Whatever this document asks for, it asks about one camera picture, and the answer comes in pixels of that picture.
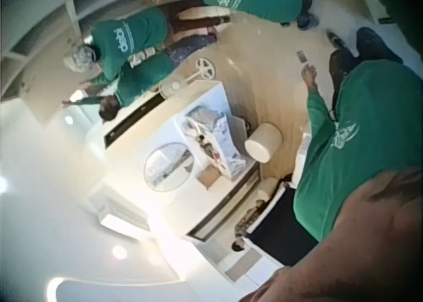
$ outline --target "gray sneaker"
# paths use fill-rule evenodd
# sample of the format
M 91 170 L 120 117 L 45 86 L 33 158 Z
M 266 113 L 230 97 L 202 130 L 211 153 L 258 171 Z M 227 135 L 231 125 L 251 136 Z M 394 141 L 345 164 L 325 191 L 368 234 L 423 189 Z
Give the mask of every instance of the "gray sneaker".
M 334 48 L 340 49 L 348 49 L 346 43 L 341 39 L 335 32 L 331 29 L 326 29 L 326 36 L 328 37 L 330 43 L 334 46 Z

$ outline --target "wooden floor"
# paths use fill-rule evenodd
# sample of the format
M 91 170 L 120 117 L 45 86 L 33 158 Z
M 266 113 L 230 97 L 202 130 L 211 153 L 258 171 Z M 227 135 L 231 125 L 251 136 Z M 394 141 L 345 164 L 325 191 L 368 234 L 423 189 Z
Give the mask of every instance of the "wooden floor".
M 182 17 L 227 13 L 227 9 L 208 8 L 211 9 L 188 11 Z M 411 68 L 421 67 L 419 57 L 405 44 L 398 28 L 370 23 L 366 8 L 364 0 L 314 0 L 312 12 L 321 23 L 307 32 L 299 31 L 295 23 L 282 28 L 244 13 L 232 14 L 231 24 L 225 25 L 218 43 L 196 52 L 176 74 L 188 76 L 193 73 L 194 62 L 199 57 L 212 60 L 217 68 L 216 79 L 223 81 L 225 86 L 232 113 L 245 118 L 254 127 L 270 122 L 281 131 L 284 142 L 272 160 L 262 167 L 264 178 L 281 178 L 293 171 L 301 141 L 300 128 L 307 123 L 307 89 L 301 80 L 303 64 L 297 58 L 297 51 L 303 51 L 309 63 L 316 66 L 320 93 L 328 106 L 332 101 L 328 62 L 334 48 L 326 38 L 326 28 L 334 28 L 355 52 L 357 29 L 373 27 L 406 59 L 406 64 Z

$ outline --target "black bed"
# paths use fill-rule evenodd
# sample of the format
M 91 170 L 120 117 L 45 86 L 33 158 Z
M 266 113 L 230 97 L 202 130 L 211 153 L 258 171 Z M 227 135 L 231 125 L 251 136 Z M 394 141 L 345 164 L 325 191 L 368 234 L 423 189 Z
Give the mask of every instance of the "black bed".
M 295 189 L 286 187 L 274 207 L 248 235 L 254 245 L 284 266 L 295 265 L 317 245 L 295 219 L 294 194 Z

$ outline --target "round ottoman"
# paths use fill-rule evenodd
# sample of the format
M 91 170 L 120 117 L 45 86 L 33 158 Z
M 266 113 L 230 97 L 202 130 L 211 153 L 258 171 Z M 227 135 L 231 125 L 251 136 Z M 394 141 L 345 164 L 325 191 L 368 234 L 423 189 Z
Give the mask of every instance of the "round ottoman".
M 282 134 L 279 129 L 264 123 L 245 141 L 245 149 L 254 160 L 267 163 L 281 143 Z

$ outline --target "shirt sleeve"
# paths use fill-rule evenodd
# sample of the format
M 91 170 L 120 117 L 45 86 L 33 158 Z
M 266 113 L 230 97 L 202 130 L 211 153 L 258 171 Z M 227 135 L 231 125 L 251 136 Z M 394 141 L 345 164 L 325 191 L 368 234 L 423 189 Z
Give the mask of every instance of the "shirt sleeve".
M 100 101 L 103 99 L 103 96 L 89 96 L 82 98 L 80 100 L 77 100 L 74 102 L 74 105 L 82 106 L 82 105 L 96 105 L 100 104 Z
M 307 113 L 311 126 L 311 137 L 313 137 L 319 129 L 325 124 L 331 124 L 329 111 L 322 96 L 316 90 L 309 93 L 307 99 Z
M 94 85 L 109 85 L 111 82 L 111 80 L 109 80 L 104 73 L 100 73 L 99 75 L 97 75 L 96 77 L 94 77 L 93 79 L 90 79 L 89 81 L 91 84 Z

